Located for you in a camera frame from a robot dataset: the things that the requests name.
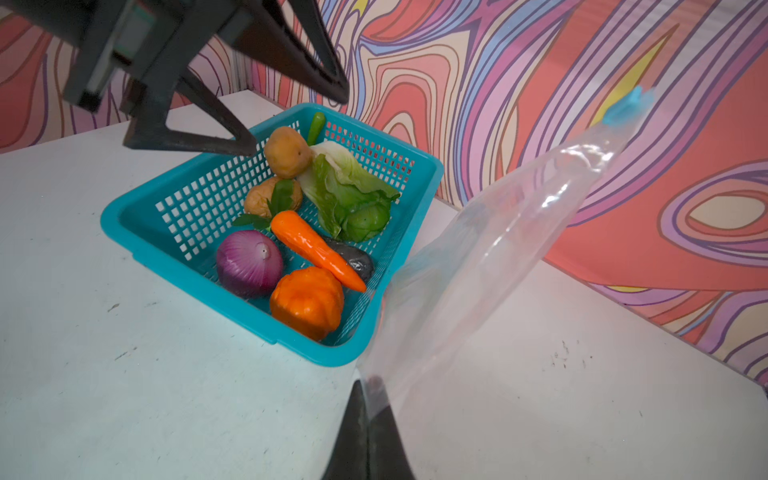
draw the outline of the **lettuce leaf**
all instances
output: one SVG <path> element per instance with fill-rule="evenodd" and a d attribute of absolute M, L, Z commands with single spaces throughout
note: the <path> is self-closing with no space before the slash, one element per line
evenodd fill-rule
<path fill-rule="evenodd" d="M 311 148 L 316 154 L 312 167 L 297 180 L 317 206 L 320 226 L 335 239 L 357 243 L 381 233 L 400 192 L 368 173 L 336 142 Z"/>

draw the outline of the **green leaf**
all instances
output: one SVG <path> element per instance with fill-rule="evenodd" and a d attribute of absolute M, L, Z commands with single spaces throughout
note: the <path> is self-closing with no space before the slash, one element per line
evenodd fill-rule
<path fill-rule="evenodd" d="M 272 217 L 290 209 L 291 195 L 293 195 L 293 180 L 281 180 L 275 184 L 272 201 L 267 202 Z"/>
<path fill-rule="evenodd" d="M 271 220 L 258 215 L 242 214 L 238 218 L 232 220 L 233 227 L 245 227 L 246 225 L 253 225 L 256 230 L 266 230 L 270 227 Z"/>
<path fill-rule="evenodd" d="M 366 171 L 360 162 L 342 145 L 335 141 L 324 141 L 312 147 L 316 155 L 325 154 L 333 168 L 334 177 L 342 185 L 352 185 L 362 194 L 381 192 L 389 200 L 395 200 L 400 192 L 384 180 Z"/>
<path fill-rule="evenodd" d="M 256 219 L 260 219 L 258 215 L 252 215 L 252 214 L 242 214 L 238 218 L 232 220 L 232 226 L 233 227 L 245 227 L 246 225 L 251 225 Z"/>
<path fill-rule="evenodd" d="M 315 157 L 310 170 L 299 176 L 299 183 L 317 206 L 320 226 L 331 237 L 363 242 L 384 230 L 392 203 L 386 189 L 364 193 L 354 184 L 341 183 L 325 154 Z"/>
<path fill-rule="evenodd" d="M 253 215 L 256 217 L 253 219 L 253 228 L 256 230 L 268 230 L 270 228 L 271 220 L 264 217 L 259 217 L 258 215 Z"/>

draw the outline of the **white tabletop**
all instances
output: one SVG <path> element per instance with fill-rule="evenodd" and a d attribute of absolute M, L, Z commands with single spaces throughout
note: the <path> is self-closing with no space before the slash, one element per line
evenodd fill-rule
<path fill-rule="evenodd" d="M 228 136 L 193 106 L 169 125 Z M 0 478 L 319 478 L 353 366 L 265 344 L 104 236 L 111 200 L 194 155 L 128 150 L 126 127 L 0 156 Z M 433 202 L 415 248 L 453 215 Z M 471 388 L 435 411 L 470 413 L 413 447 L 419 480 L 768 472 L 760 387 L 545 263 L 450 374 Z"/>

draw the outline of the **artificial vegetable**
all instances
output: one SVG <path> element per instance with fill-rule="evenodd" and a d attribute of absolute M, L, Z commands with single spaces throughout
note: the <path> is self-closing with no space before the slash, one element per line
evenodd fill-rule
<path fill-rule="evenodd" d="M 303 198 L 299 182 L 295 180 L 282 180 L 280 177 L 271 177 L 248 191 L 248 195 L 245 197 L 245 204 L 243 205 L 245 213 L 258 215 L 259 217 L 264 218 L 272 218 L 270 203 L 283 202 L 279 198 L 273 198 L 275 187 L 280 182 L 285 182 L 290 185 L 290 204 L 288 208 L 291 210 L 298 210 L 299 207 L 301 207 L 301 200 Z M 283 188 L 288 187 L 281 184 L 280 188 L 277 189 L 278 195 L 283 194 Z"/>
<path fill-rule="evenodd" d="M 306 144 L 312 147 L 317 143 L 317 138 L 320 136 L 320 132 L 326 124 L 326 116 L 319 111 L 312 117 L 312 123 L 310 124 L 310 132 L 306 136 Z"/>
<path fill-rule="evenodd" d="M 328 270 L 352 290 L 366 291 L 366 284 L 357 272 L 299 214 L 293 210 L 280 212 L 272 219 L 271 227 L 278 240 L 312 265 Z"/>
<path fill-rule="evenodd" d="M 308 168 L 314 154 L 299 132 L 291 127 L 280 127 L 266 141 L 264 156 L 275 175 L 294 178 Z"/>
<path fill-rule="evenodd" d="M 243 298 L 267 295 L 283 275 L 283 258 L 277 245 L 255 230 L 229 235 L 216 252 L 221 285 Z"/>
<path fill-rule="evenodd" d="M 278 282 L 270 309 L 280 322 L 319 342 L 339 328 L 344 292 L 331 272 L 310 266 Z"/>
<path fill-rule="evenodd" d="M 314 145 L 312 167 L 298 176 L 302 191 L 317 206 L 320 226 L 335 239 L 364 242 L 389 222 L 400 192 L 370 174 L 343 146 Z"/>
<path fill-rule="evenodd" d="M 369 254 L 357 247 L 334 240 L 331 237 L 326 237 L 325 235 L 320 235 L 320 237 L 328 243 L 328 247 L 333 248 L 333 251 L 346 260 L 349 266 L 360 275 L 360 279 L 363 282 L 368 283 L 368 280 L 371 280 L 371 276 L 373 276 L 373 260 L 371 260 Z"/>

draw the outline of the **plastic bag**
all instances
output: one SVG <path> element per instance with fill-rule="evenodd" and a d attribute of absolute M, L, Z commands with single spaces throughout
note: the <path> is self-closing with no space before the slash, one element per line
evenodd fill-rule
<path fill-rule="evenodd" d="M 370 419 L 390 403 L 397 412 L 416 382 L 450 363 L 547 253 L 651 102 L 636 88 L 602 123 L 483 190 L 392 277 L 357 363 Z"/>

